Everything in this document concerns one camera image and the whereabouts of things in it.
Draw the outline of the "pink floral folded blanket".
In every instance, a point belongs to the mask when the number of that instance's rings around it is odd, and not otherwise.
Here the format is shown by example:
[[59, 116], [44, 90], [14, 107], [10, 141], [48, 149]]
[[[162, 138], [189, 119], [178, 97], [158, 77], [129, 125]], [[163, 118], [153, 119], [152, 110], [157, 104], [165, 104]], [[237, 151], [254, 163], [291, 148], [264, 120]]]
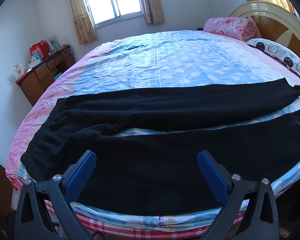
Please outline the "pink floral folded blanket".
[[207, 33], [247, 41], [255, 36], [257, 27], [251, 18], [218, 17], [208, 19], [204, 24], [203, 30]]

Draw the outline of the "red gift bag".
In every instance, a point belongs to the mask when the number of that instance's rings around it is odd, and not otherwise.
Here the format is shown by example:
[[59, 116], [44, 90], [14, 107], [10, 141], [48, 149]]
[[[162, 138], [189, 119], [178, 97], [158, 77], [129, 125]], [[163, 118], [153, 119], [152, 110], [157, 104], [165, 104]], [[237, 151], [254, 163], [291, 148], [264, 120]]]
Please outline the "red gift bag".
[[40, 42], [33, 44], [29, 51], [31, 55], [37, 54], [41, 59], [46, 60], [49, 57], [49, 45], [47, 41], [41, 40]]

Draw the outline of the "tissue box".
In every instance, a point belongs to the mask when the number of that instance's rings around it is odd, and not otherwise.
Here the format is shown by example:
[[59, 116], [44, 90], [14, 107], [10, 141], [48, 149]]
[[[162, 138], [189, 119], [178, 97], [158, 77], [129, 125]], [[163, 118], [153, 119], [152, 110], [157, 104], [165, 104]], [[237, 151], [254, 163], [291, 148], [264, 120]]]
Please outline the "tissue box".
[[34, 53], [34, 55], [32, 55], [32, 57], [30, 58], [30, 64], [29, 66], [31, 68], [37, 66], [38, 64], [40, 64], [43, 61], [43, 59], [36, 53]]

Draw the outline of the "right beige curtain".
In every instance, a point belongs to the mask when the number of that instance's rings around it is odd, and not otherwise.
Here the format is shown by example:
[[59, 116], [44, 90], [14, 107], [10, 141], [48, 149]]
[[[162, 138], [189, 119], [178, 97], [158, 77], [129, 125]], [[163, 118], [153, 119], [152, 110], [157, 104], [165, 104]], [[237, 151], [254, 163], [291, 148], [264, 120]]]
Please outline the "right beige curtain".
[[147, 24], [162, 24], [165, 22], [161, 0], [141, 0]]

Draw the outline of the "blue pink bed sheet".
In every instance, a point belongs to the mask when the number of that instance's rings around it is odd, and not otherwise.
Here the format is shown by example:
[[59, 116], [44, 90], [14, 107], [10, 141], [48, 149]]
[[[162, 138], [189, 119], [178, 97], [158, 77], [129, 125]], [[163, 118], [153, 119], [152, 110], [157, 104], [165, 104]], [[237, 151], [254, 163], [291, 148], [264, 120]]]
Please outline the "blue pink bed sheet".
[[[21, 156], [60, 98], [132, 88], [259, 83], [300, 78], [244, 42], [203, 31], [165, 31], [107, 42], [86, 54], [41, 95], [21, 123], [7, 158], [6, 176], [20, 192], [29, 177]], [[268, 121], [300, 109], [300, 97]], [[218, 210], [150, 217], [121, 215], [73, 204], [90, 231], [130, 239], [183, 239], [201, 236]]]

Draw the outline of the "wooden desk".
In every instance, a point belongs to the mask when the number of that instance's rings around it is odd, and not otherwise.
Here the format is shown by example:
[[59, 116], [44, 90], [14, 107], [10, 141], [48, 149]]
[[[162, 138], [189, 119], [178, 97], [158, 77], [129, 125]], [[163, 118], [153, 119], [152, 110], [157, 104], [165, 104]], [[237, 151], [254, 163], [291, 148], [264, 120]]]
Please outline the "wooden desk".
[[40, 64], [24, 73], [15, 83], [19, 85], [30, 104], [34, 106], [57, 77], [74, 64], [71, 46], [64, 45]]

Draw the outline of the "black pants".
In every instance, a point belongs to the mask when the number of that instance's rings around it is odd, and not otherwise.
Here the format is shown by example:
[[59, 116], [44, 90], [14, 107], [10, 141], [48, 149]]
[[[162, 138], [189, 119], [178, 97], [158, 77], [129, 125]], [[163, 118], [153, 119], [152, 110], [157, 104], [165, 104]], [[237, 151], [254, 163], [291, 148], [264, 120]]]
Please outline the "black pants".
[[221, 203], [199, 169], [199, 152], [245, 180], [277, 180], [300, 161], [291, 135], [300, 110], [260, 118], [299, 96], [300, 86], [285, 79], [70, 96], [57, 101], [21, 162], [45, 181], [91, 150], [96, 168], [79, 203], [141, 216], [209, 210]]

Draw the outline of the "left beige curtain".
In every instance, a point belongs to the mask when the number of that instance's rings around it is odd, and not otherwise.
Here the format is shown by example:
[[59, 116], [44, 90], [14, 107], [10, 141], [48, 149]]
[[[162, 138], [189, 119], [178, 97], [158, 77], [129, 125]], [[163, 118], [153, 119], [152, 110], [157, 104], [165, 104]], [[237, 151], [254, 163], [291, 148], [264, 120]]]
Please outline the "left beige curtain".
[[68, 0], [74, 29], [80, 45], [95, 41], [98, 37], [84, 0]]

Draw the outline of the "patterned pillow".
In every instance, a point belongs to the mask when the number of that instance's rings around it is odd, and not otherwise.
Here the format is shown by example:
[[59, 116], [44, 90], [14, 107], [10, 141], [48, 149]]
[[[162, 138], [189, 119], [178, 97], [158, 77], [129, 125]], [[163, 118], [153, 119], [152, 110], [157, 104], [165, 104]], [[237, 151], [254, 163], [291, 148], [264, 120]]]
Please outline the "patterned pillow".
[[276, 59], [300, 77], [300, 57], [289, 48], [264, 38], [253, 38], [246, 44]]

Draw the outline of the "beige curtain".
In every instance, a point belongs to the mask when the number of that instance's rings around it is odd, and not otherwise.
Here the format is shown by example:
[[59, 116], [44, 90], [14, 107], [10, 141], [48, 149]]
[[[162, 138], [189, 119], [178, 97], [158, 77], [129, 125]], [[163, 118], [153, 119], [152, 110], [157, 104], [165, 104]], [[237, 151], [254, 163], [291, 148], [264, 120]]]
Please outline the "beige curtain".
[[165, 22], [161, 0], [141, 0], [147, 24], [162, 24]]
[[68, 0], [74, 29], [80, 45], [95, 41], [98, 37], [84, 0]]

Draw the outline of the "cream wooden headboard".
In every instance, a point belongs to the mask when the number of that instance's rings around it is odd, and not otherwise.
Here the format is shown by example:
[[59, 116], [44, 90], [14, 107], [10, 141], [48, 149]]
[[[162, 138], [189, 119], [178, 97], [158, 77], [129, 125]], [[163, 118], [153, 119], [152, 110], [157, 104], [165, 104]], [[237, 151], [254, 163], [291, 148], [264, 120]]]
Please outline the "cream wooden headboard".
[[263, 1], [247, 2], [231, 14], [252, 18], [258, 27], [258, 37], [275, 41], [300, 57], [300, 20], [286, 9]]

